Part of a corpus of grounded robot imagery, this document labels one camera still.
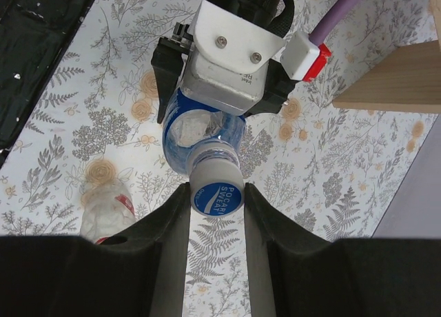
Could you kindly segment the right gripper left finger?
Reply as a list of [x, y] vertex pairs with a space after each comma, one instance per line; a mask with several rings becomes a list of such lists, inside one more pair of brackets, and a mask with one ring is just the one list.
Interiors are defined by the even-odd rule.
[[180, 316], [190, 189], [94, 244], [79, 236], [1, 238], [2, 316]]

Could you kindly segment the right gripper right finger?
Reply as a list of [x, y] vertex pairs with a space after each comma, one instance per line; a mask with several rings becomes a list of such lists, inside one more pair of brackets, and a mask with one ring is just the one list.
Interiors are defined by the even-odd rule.
[[329, 242], [245, 186], [253, 316], [439, 316], [440, 241]]

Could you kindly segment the blue label water bottle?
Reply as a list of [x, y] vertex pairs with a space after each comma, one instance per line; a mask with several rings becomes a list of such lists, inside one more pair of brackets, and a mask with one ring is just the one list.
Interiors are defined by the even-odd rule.
[[245, 119], [186, 97], [177, 89], [163, 120], [163, 153], [168, 165], [187, 174], [187, 159], [201, 142], [220, 140], [239, 150]]

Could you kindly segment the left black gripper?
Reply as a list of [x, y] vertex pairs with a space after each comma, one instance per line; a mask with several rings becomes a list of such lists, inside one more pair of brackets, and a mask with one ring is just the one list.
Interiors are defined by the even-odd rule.
[[[284, 40], [294, 19], [294, 0], [206, 0]], [[167, 106], [177, 89], [194, 48], [191, 24], [176, 24], [173, 35], [162, 37], [152, 55], [151, 65], [156, 77], [159, 109], [158, 119], [162, 123]], [[291, 78], [283, 65], [271, 58], [268, 62], [265, 90], [262, 99], [239, 115], [276, 114], [280, 111], [289, 93], [295, 88], [296, 80]]]

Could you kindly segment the blue white bottle cap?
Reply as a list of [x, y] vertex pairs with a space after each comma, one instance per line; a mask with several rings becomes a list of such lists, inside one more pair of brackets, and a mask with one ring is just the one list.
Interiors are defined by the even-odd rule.
[[189, 177], [190, 203], [204, 216], [224, 217], [244, 203], [245, 184], [239, 167], [224, 158], [201, 161]]

